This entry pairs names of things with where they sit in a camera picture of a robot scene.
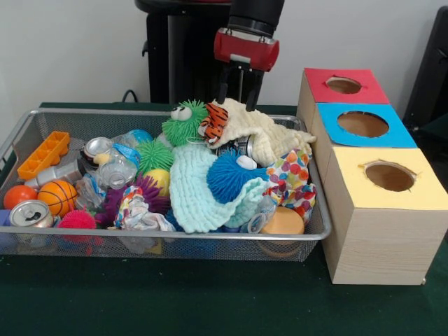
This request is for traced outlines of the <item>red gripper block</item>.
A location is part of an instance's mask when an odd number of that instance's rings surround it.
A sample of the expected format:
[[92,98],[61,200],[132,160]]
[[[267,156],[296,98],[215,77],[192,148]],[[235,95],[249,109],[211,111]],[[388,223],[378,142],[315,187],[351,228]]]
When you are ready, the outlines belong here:
[[[274,67],[279,56],[278,40],[230,28],[220,28],[215,35],[213,52],[222,62],[240,62],[250,66],[246,74],[248,96],[246,111],[254,111],[258,103],[264,72]],[[230,64],[224,64],[219,78],[216,101],[222,104],[228,93],[228,77],[232,71]]]

